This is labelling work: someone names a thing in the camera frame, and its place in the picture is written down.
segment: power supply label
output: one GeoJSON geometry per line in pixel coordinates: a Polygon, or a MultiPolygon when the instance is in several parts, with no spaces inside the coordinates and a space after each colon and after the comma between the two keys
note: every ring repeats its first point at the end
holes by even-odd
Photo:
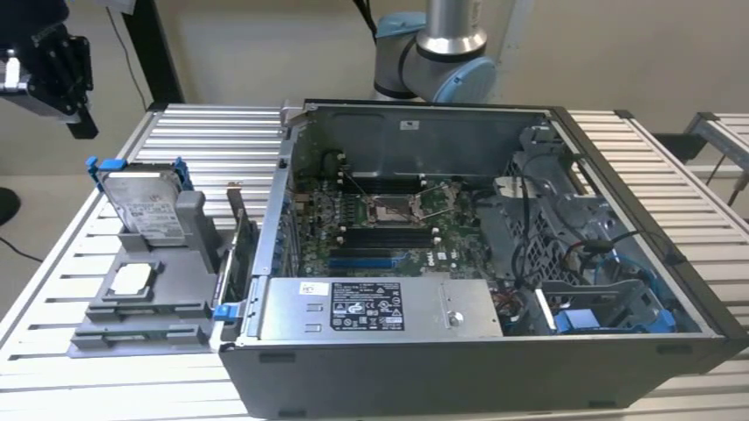
{"type": "Polygon", "coordinates": [[[335,331],[401,331],[403,296],[397,282],[333,282],[329,327],[335,331]]]}

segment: hard drive label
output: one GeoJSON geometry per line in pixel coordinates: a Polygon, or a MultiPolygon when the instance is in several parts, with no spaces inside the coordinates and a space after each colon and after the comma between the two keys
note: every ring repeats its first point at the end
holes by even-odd
{"type": "Polygon", "coordinates": [[[128,213],[145,239],[178,239],[182,227],[169,202],[128,203],[128,213]]]}
{"type": "Polygon", "coordinates": [[[397,282],[333,282],[329,327],[335,331],[401,331],[403,296],[397,282]]]}

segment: black stand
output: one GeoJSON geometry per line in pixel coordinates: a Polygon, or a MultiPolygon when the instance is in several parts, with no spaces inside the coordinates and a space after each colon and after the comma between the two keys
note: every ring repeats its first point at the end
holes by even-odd
{"type": "Polygon", "coordinates": [[[0,225],[7,222],[21,208],[21,199],[10,189],[0,187],[0,225]]]}

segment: blue latch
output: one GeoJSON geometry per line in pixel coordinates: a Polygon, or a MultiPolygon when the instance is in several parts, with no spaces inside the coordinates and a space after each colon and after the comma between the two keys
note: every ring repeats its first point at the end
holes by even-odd
{"type": "Polygon", "coordinates": [[[178,180],[182,182],[182,190],[194,189],[192,186],[192,180],[189,180],[189,170],[186,169],[186,163],[182,161],[182,157],[177,156],[174,160],[174,171],[178,175],[178,180]]]}
{"type": "Polygon", "coordinates": [[[676,320],[670,311],[660,310],[655,320],[646,325],[632,327],[600,327],[590,309],[562,310],[554,316],[556,331],[559,334],[575,334],[584,332],[598,333],[672,333],[676,331],[676,320]]]}
{"type": "Polygon", "coordinates": [[[128,162],[125,160],[104,160],[100,166],[96,166],[98,162],[98,158],[96,156],[89,156],[85,160],[85,170],[89,173],[89,177],[96,183],[96,189],[98,191],[104,191],[101,187],[101,182],[98,180],[98,171],[121,171],[128,166],[128,162]]]}
{"type": "Polygon", "coordinates": [[[96,184],[96,189],[98,191],[104,191],[104,188],[101,188],[101,183],[98,182],[98,176],[96,175],[96,172],[98,171],[98,167],[96,167],[96,162],[98,162],[98,158],[96,156],[89,156],[89,158],[85,160],[85,170],[89,173],[89,177],[93,180],[93,183],[96,184]]]}
{"type": "Polygon", "coordinates": [[[128,166],[125,160],[104,160],[98,166],[100,171],[121,171],[128,166]]]}
{"type": "Polygon", "coordinates": [[[216,322],[232,322],[238,318],[238,304],[220,304],[213,310],[213,320],[216,322]]]}

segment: wire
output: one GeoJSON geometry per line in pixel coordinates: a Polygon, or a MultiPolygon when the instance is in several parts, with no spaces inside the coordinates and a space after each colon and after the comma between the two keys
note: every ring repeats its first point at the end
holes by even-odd
{"type": "Polygon", "coordinates": [[[20,251],[13,244],[10,244],[10,241],[7,241],[6,239],[3,239],[2,237],[0,237],[0,242],[5,243],[5,245],[10,248],[10,250],[13,250],[13,252],[18,255],[21,255],[24,258],[30,259],[38,263],[41,263],[44,260],[41,260],[38,257],[33,257],[30,254],[24,253],[22,251],[20,251]]]}
{"type": "Polygon", "coordinates": [[[136,85],[137,95],[140,96],[140,103],[142,104],[142,111],[146,111],[148,107],[145,106],[145,97],[142,96],[142,91],[140,90],[140,86],[137,85],[136,75],[132,71],[132,63],[129,62],[128,48],[125,47],[125,42],[121,40],[121,37],[118,36],[118,29],[117,29],[117,25],[114,24],[114,18],[112,17],[112,12],[109,10],[109,7],[105,7],[104,9],[106,9],[106,16],[109,17],[109,22],[112,23],[112,29],[114,30],[114,35],[117,36],[117,41],[118,44],[121,45],[121,51],[125,54],[125,62],[128,63],[129,78],[132,79],[132,84],[136,85]]]}
{"type": "Polygon", "coordinates": [[[735,202],[735,198],[738,197],[738,193],[740,190],[734,190],[734,192],[730,194],[730,197],[727,198],[727,207],[731,207],[734,205],[735,202]]]}
{"type": "Polygon", "coordinates": [[[375,20],[372,19],[371,4],[368,4],[368,1],[364,2],[364,0],[352,0],[352,2],[359,10],[361,18],[364,19],[367,28],[369,28],[369,32],[372,33],[372,41],[376,44],[376,25],[375,25],[375,20]]]}
{"type": "Polygon", "coordinates": [[[675,252],[675,249],[674,249],[672,245],[670,244],[668,238],[664,235],[658,234],[656,232],[652,232],[652,231],[647,231],[647,230],[634,230],[634,231],[624,232],[622,235],[618,235],[611,239],[611,245],[614,246],[619,241],[622,241],[623,239],[627,239],[628,237],[634,237],[638,234],[639,235],[647,234],[652,239],[659,239],[662,241],[663,245],[666,246],[666,248],[668,249],[668,251],[675,252]]]}
{"type": "Polygon", "coordinates": [[[708,186],[710,182],[712,181],[712,177],[715,176],[716,173],[716,169],[720,168],[720,165],[723,164],[724,161],[724,153],[723,156],[720,156],[720,159],[716,161],[715,167],[712,168],[712,172],[710,173],[710,176],[706,178],[704,181],[704,185],[708,186]]]}

